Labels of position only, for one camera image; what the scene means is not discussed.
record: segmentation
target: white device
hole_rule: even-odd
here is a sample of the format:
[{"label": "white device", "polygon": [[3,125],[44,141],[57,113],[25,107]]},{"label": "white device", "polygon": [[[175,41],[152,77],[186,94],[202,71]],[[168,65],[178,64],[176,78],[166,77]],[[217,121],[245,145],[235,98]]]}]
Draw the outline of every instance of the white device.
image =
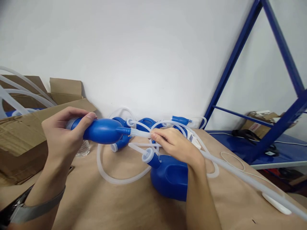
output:
[{"label": "white device", "polygon": [[262,193],[262,196],[264,197],[264,199],[266,199],[271,205],[273,205],[278,211],[280,211],[281,213],[285,214],[285,215],[290,215],[292,212],[285,208],[284,206],[282,206],[280,203],[278,203],[276,200],[273,200],[271,197],[269,197],[267,194]]}]

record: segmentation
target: brown cardboard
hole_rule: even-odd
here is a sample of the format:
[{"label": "brown cardboard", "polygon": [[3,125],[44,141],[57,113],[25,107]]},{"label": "brown cardboard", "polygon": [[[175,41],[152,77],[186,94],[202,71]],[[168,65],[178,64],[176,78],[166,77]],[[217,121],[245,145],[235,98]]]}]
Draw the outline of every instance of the brown cardboard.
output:
[{"label": "brown cardboard", "polygon": [[[37,90],[20,78],[13,75],[5,77],[38,94]],[[38,76],[26,77],[46,92]],[[2,81],[0,84],[4,88],[13,88]],[[41,127],[43,120],[68,106],[96,110],[95,106],[82,97],[81,81],[51,78],[50,84],[49,95],[58,106],[0,120],[0,185],[22,183],[43,168],[47,157],[46,138]],[[11,95],[25,108],[45,108],[30,96]],[[13,108],[4,103],[4,110],[10,111]]]},{"label": "brown cardboard", "polygon": [[[273,122],[270,121],[270,119],[272,118],[276,118],[276,117],[282,117],[282,115],[277,115],[276,113],[272,112],[272,113],[269,113],[269,114],[265,114],[263,116],[263,118],[259,118],[259,117],[256,117],[256,116],[253,116],[252,115],[253,112],[250,112],[248,114],[249,117],[252,117],[252,118],[255,118],[257,120],[261,120],[261,121],[264,121],[264,122],[267,122],[267,123],[271,123],[271,124],[274,124]],[[293,127],[296,123],[293,123],[290,125],[289,128]],[[253,133],[255,133],[259,138],[263,138],[268,132],[269,130],[271,129],[270,127],[268,126],[264,126],[264,125],[261,125],[259,123],[256,123],[256,122],[253,122],[253,121],[250,121],[250,120],[246,120],[245,121],[245,124],[242,126],[241,130],[243,129],[248,129],[250,131],[252,131]]]}]

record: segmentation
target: left hand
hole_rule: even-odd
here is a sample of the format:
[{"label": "left hand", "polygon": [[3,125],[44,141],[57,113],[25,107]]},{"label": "left hand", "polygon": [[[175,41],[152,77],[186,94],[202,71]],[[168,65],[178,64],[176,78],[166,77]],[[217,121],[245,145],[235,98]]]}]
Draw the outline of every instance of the left hand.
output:
[{"label": "left hand", "polygon": [[[83,117],[73,130],[66,129],[67,122],[74,117]],[[80,149],[84,131],[97,118],[94,112],[67,107],[42,122],[48,144],[48,158],[67,160],[70,164]]]}]

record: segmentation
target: wrist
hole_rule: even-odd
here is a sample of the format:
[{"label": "wrist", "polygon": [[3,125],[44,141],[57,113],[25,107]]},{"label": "wrist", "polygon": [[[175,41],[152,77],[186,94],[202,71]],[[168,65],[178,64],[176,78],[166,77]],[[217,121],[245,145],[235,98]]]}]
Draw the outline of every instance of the wrist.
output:
[{"label": "wrist", "polygon": [[187,164],[194,170],[194,171],[205,171],[206,170],[206,163],[205,158],[196,150],[190,155],[189,162]]},{"label": "wrist", "polygon": [[52,177],[67,175],[71,163],[72,160],[68,158],[48,156],[43,172]]}]

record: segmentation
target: blue metal frame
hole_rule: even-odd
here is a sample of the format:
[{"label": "blue metal frame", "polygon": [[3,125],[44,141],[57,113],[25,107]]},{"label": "blue metal frame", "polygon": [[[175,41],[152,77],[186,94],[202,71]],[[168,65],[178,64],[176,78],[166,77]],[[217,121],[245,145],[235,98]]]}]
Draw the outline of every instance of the blue metal frame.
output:
[{"label": "blue metal frame", "polygon": [[[243,114],[239,114],[236,112],[233,112],[231,110],[227,110],[221,107],[216,106],[217,102],[222,94],[222,91],[229,79],[229,76],[233,70],[233,67],[235,66],[238,57],[243,49],[243,46],[250,34],[250,31],[253,28],[253,25],[255,24],[255,21],[262,9],[264,8],[264,11],[266,13],[266,16],[268,18],[268,21],[270,23],[270,26],[272,28],[273,34],[275,36],[276,42],[278,44],[279,50],[281,52],[281,55],[283,57],[283,60],[285,62],[285,65],[287,67],[289,76],[291,78],[293,87],[295,89],[295,92],[298,96],[298,99],[293,103],[293,105],[285,112],[283,117],[275,124],[271,125],[266,122],[262,122],[260,120],[256,120],[253,118],[250,118],[248,116],[245,116]],[[220,79],[220,82],[217,85],[217,88],[214,92],[214,95],[211,99],[211,102],[209,104],[209,107],[204,115],[204,117],[209,121],[213,110],[219,109],[231,114],[234,114],[236,116],[252,120],[254,122],[257,122],[259,124],[269,126],[271,127],[270,131],[264,136],[264,138],[258,142],[258,144],[251,149],[251,151],[243,158],[247,163],[251,164],[253,161],[255,161],[261,154],[265,152],[265,150],[274,143],[274,141],[280,137],[280,135],[287,129],[289,126],[302,114],[306,113],[305,110],[307,109],[307,89],[304,88],[303,82],[299,76],[299,73],[297,71],[297,68],[295,66],[294,60],[291,56],[290,50],[288,48],[288,45],[286,43],[286,40],[282,34],[282,31],[279,27],[279,24],[277,22],[277,19],[274,15],[274,12],[272,10],[272,7],[268,0],[255,0],[252,8],[249,12],[249,15],[246,19],[246,22],[242,28],[242,31],[239,35],[239,38],[236,42],[236,45],[231,53],[231,56],[227,62],[227,65],[224,69],[224,72],[222,74],[222,77]]]}]

